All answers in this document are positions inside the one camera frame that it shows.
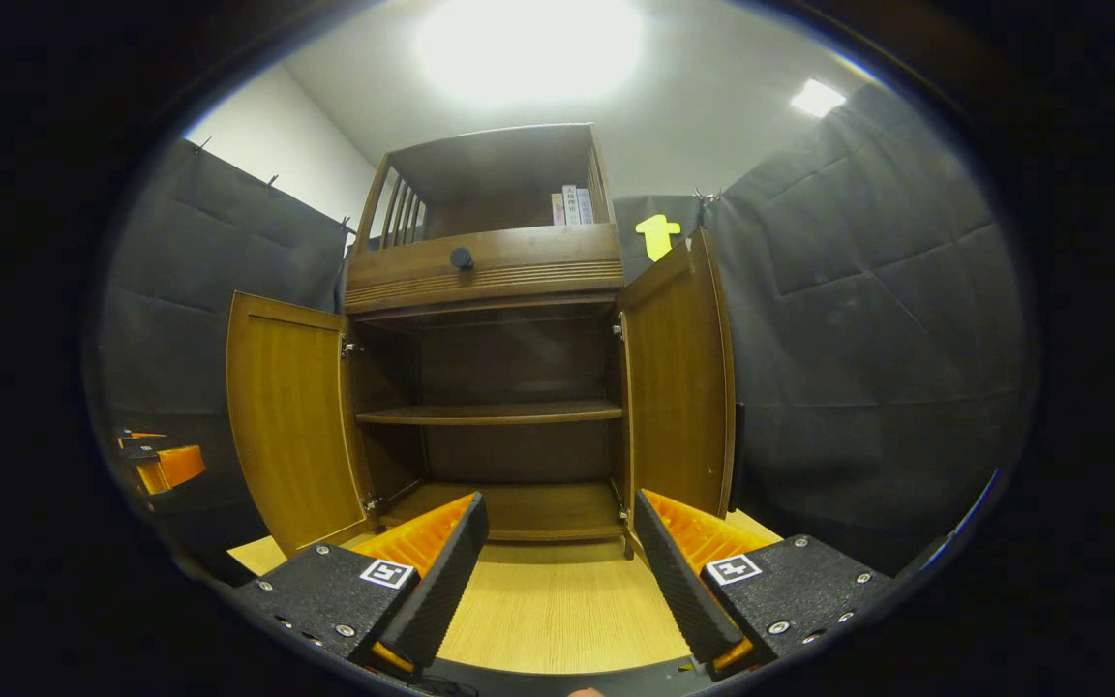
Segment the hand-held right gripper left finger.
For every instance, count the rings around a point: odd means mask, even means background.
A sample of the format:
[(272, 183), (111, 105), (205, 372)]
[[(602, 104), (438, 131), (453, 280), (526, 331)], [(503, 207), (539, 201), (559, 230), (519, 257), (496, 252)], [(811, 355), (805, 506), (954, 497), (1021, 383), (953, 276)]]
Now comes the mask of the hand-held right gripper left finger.
[(350, 550), (319, 543), (233, 591), (248, 617), (316, 652), (399, 679), (437, 660), (489, 534), (481, 493)]

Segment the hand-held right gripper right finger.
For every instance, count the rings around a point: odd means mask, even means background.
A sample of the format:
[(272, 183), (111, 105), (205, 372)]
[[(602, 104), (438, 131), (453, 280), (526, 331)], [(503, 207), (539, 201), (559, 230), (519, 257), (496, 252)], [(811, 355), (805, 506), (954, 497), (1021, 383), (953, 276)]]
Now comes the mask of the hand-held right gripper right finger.
[(805, 652), (866, 618), (892, 575), (813, 535), (764, 535), (639, 488), (634, 533), (694, 661), (712, 679)]

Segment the wooden cabinet door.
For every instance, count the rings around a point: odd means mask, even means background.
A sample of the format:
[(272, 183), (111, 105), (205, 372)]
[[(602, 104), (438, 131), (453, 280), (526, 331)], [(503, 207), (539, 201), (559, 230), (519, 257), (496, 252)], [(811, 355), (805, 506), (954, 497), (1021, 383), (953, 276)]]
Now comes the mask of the wooden cabinet door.
[(256, 512), (288, 559), (377, 523), (355, 423), (352, 343), (345, 314), (242, 291), (231, 297), (231, 433)]
[(626, 529), (639, 488), (712, 516), (729, 509), (736, 401), (715, 239), (698, 228), (617, 296), (626, 418)]

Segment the wooden double-door shoe cabinet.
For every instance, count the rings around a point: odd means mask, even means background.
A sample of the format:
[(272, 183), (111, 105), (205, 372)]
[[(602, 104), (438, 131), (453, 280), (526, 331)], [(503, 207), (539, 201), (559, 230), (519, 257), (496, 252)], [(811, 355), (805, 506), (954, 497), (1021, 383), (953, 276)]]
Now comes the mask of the wooden double-door shoe cabinet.
[[(382, 425), (408, 405), (607, 400), (622, 255), (592, 125), (523, 125), (389, 151), (347, 253), (355, 424), (382, 527), (481, 493), (489, 539), (622, 541), (619, 419)], [(593, 225), (553, 225), (552, 193), (591, 191)], [(468, 246), (474, 268), (450, 267)]]

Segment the wooden inner cabinet shelf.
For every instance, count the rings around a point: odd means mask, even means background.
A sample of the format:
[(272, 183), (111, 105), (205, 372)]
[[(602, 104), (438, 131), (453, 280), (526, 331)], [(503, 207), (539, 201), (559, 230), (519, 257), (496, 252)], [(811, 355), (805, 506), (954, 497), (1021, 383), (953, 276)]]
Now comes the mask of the wooden inner cabinet shelf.
[(382, 425), (534, 425), (619, 419), (624, 407), (607, 400), (408, 405), (358, 413), (358, 422)]

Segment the black backdrop cloth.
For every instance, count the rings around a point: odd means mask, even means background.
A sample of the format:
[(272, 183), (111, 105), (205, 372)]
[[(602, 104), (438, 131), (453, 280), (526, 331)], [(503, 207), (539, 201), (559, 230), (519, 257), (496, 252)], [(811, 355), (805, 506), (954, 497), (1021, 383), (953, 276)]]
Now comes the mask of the black backdrop cloth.
[[(893, 574), (1022, 447), (1037, 369), (1014, 249), (946, 138), (880, 85), (770, 153), (708, 209), (744, 409), (734, 493)], [(347, 230), (178, 141), (122, 225), (88, 365), (112, 428), (202, 447), (209, 472), (152, 500), (229, 584), (266, 529), (226, 410), (231, 296), (334, 309)]]

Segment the small ceiling light panel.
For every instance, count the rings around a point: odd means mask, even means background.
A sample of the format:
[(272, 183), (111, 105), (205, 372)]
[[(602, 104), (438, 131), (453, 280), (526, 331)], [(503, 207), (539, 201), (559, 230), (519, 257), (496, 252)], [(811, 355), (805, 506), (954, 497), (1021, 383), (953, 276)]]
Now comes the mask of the small ceiling light panel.
[(837, 107), (844, 106), (846, 101), (849, 96), (838, 91), (833, 85), (809, 78), (791, 98), (789, 106), (813, 118), (824, 118)]

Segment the large ceiling light panel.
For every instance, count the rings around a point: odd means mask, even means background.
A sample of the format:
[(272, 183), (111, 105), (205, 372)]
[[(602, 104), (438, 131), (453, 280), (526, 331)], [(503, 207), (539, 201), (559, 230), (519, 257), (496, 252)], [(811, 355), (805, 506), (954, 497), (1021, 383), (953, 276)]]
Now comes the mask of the large ceiling light panel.
[(633, 74), (644, 21), (631, 0), (442, 0), (414, 39), (421, 75), (478, 106), (598, 99)]

